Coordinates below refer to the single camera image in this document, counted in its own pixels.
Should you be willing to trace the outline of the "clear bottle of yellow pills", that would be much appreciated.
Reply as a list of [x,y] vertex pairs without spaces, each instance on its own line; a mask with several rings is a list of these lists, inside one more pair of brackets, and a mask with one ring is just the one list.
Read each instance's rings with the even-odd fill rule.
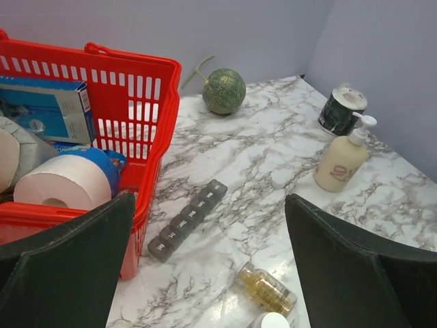
[[269,272],[246,262],[235,278],[236,284],[256,304],[268,312],[277,312],[288,318],[297,302],[297,296]]

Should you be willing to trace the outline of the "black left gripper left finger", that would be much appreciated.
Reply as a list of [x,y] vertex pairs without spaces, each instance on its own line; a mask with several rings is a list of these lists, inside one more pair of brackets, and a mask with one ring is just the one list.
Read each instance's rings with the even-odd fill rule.
[[1,246],[2,327],[105,327],[130,238],[124,192],[79,217]]

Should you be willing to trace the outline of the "grey weekly pill organizer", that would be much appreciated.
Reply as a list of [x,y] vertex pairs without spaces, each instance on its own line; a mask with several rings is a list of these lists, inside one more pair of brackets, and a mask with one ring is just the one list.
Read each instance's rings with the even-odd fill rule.
[[149,253],[164,263],[191,235],[225,197],[228,187],[216,179],[211,180],[168,225],[147,245]]

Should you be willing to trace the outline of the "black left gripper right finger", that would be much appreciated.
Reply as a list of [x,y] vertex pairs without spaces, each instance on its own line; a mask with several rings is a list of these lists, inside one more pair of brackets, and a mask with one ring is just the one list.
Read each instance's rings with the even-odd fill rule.
[[435,327],[436,253],[378,236],[297,194],[285,200],[312,327]]

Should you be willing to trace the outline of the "grey bottle white cap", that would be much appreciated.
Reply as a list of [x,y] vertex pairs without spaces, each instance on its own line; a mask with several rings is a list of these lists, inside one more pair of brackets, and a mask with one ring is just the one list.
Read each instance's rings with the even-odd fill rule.
[[255,317],[247,328],[290,328],[290,325],[282,314],[277,312],[264,312]]

